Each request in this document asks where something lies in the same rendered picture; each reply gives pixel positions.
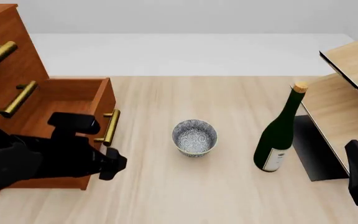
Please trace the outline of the pale wooden shelf rack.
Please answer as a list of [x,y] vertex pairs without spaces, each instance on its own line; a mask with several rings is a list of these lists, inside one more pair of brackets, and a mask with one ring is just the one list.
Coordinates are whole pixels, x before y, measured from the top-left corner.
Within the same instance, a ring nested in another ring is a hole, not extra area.
[[358,40],[319,56],[334,72],[308,82],[293,147],[311,181],[347,179],[345,145],[358,140]]

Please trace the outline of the deep wooden drawer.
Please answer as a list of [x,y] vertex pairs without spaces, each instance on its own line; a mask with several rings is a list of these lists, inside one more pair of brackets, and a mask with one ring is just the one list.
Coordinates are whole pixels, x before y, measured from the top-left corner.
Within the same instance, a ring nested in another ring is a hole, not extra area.
[[[100,152],[99,149],[103,144],[95,143],[94,139],[104,137],[109,118],[104,118],[103,114],[112,113],[116,105],[110,79],[49,79],[43,81],[37,88],[40,89],[41,97],[45,100],[51,115],[54,112],[94,115],[101,127],[99,133],[94,135],[76,133],[75,135],[88,138],[89,144]],[[50,136],[46,138],[51,138],[54,129],[54,126],[46,123],[44,131],[50,133]],[[12,188],[85,190],[90,177],[91,175],[79,178],[20,180],[12,184]]]

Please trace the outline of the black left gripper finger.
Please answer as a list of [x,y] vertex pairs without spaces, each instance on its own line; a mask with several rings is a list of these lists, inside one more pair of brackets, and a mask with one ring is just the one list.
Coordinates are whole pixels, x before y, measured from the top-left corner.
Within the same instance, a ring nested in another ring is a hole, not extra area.
[[99,173],[99,179],[112,180],[119,171],[121,171],[119,164],[107,164],[102,167],[101,172]]
[[110,158],[112,167],[115,169],[125,169],[127,164],[127,158],[120,155],[119,151],[115,148],[108,147],[106,150],[106,156]]

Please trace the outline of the blue patterned bowl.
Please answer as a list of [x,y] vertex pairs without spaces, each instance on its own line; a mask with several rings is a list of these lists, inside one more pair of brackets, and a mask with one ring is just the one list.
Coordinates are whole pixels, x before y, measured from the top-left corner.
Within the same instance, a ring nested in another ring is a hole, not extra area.
[[188,119],[174,127],[172,141],[179,152],[185,156],[201,157],[215,147],[218,134],[213,126],[207,122]]

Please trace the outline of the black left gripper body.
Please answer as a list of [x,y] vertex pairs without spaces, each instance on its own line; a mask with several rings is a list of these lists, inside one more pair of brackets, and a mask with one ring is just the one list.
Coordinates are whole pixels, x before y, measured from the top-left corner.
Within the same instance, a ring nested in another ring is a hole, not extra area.
[[105,173],[108,168],[106,156],[87,144],[85,147],[85,175]]

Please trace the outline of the dark green bottle with cork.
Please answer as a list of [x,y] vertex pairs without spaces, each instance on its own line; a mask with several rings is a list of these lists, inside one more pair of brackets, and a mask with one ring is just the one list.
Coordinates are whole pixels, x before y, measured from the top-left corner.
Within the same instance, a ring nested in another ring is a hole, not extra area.
[[274,172],[281,166],[292,145],[295,115],[307,90],[306,82],[296,82],[281,113],[262,132],[253,156],[260,170]]

